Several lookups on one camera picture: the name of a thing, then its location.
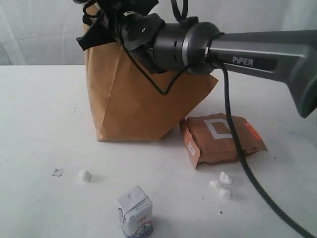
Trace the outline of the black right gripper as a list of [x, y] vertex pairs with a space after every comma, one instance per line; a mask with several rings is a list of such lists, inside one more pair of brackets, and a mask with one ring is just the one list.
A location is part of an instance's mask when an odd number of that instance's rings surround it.
[[118, 42], [149, 73], [164, 73], [155, 59], [154, 44], [165, 21], [150, 11], [157, 0], [98, 0], [100, 21], [76, 41], [83, 51]]

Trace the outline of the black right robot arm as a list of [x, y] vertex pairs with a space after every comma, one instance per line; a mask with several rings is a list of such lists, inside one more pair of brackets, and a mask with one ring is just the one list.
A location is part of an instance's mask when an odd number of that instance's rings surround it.
[[153, 8], [156, 0], [83, 0], [83, 50], [118, 42], [144, 76], [176, 71], [209, 74], [216, 68], [285, 83], [301, 117], [317, 107], [316, 30], [231, 33], [188, 16], [172, 1], [175, 23]]

